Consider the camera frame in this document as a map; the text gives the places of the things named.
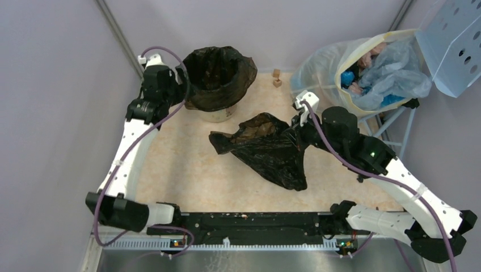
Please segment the black trash bag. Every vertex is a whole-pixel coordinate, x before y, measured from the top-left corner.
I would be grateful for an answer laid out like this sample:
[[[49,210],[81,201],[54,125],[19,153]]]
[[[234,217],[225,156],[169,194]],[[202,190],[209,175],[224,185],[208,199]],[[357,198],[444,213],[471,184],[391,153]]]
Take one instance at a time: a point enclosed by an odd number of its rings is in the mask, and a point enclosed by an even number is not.
[[[287,190],[307,189],[300,132],[270,113],[241,122],[234,134],[212,131],[209,142],[219,155],[231,153],[262,178]]]

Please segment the black bin liner bag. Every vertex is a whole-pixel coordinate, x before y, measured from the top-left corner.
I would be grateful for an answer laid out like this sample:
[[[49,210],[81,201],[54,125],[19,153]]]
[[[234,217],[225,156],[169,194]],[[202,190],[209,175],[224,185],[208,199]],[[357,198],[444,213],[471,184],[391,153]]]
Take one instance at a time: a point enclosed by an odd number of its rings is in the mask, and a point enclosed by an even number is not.
[[[232,46],[196,49],[183,63],[192,85],[185,102],[189,110],[215,112],[235,105],[258,74],[254,60]]]

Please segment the white trash bin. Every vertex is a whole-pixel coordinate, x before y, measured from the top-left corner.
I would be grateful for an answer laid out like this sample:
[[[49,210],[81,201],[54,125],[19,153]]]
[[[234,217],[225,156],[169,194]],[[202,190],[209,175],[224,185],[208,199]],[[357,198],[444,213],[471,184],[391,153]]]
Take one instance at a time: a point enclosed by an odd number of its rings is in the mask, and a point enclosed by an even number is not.
[[[237,108],[238,106],[235,104],[213,112],[198,111],[198,114],[199,117],[206,122],[220,123],[231,119]]]

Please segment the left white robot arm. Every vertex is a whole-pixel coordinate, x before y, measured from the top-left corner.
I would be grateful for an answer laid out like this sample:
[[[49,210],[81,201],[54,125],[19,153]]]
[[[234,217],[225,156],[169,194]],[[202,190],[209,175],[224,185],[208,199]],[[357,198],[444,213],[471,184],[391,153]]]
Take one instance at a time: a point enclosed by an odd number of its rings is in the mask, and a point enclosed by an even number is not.
[[[141,232],[160,225],[168,234],[182,227],[178,207],[170,203],[138,203],[135,200],[140,170],[161,126],[182,108],[191,94],[184,65],[147,65],[140,94],[127,107],[124,130],[117,153],[104,181],[89,192],[85,203],[100,225]]]

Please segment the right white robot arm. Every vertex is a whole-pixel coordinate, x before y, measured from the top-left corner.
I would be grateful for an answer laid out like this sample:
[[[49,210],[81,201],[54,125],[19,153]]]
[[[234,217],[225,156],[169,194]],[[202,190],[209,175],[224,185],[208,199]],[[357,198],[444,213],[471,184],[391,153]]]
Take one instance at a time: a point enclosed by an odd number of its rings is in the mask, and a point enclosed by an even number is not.
[[[428,261],[453,262],[462,253],[477,220],[471,210],[451,207],[431,192],[403,164],[395,152],[375,137],[361,134],[357,118],[342,107],[317,116],[312,103],[294,103],[295,132],[308,145],[325,150],[363,180],[379,186],[402,206],[385,212],[352,201],[334,204],[332,225],[339,233],[368,231],[409,245]]]

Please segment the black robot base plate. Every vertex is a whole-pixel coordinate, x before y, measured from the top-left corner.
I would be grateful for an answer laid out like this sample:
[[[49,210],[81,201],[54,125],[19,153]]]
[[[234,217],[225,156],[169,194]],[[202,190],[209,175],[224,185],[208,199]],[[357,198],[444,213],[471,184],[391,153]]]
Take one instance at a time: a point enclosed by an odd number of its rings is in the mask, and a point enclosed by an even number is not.
[[[195,245],[317,245],[337,235],[351,237],[345,220],[328,212],[191,212],[182,213],[168,229],[147,228],[148,235],[193,234]]]

